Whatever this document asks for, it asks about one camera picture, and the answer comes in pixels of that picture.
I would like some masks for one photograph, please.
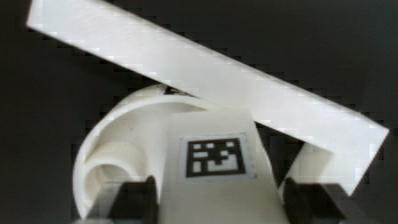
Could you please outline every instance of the white foam block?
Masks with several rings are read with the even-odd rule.
[[[387,135],[353,111],[204,48],[99,0],[35,0],[28,27],[124,68],[223,107],[359,163],[328,160],[319,182],[351,194]]]

